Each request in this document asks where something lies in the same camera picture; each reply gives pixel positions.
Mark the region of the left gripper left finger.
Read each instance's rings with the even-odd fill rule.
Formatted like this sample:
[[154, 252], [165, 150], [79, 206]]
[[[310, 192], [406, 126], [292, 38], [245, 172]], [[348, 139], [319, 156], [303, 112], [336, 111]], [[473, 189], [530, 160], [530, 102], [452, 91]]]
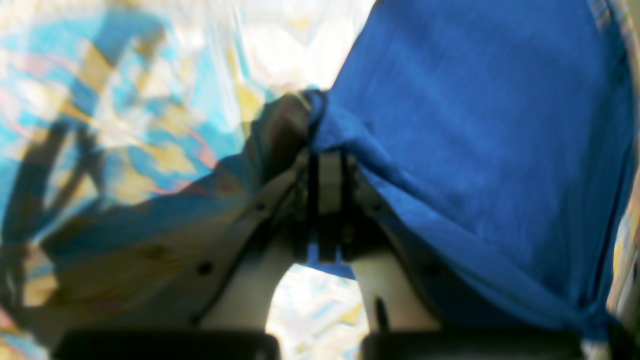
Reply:
[[151, 294], [114, 315], [70, 305], [71, 285], [33, 314], [36, 339], [55, 360], [279, 360], [266, 333], [270, 303], [283, 275], [307, 259], [317, 219], [319, 160], [302, 151], [231, 224], [182, 228], [178, 240], [204, 240], [174, 275], [144, 278]]

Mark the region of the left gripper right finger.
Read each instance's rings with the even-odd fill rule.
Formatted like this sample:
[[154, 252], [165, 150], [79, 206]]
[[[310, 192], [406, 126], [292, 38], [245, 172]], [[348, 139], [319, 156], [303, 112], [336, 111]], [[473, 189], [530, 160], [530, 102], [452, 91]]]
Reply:
[[362, 360], [583, 360], [576, 335], [524, 325], [413, 240], [343, 151], [320, 155], [320, 262], [352, 267], [370, 334]]

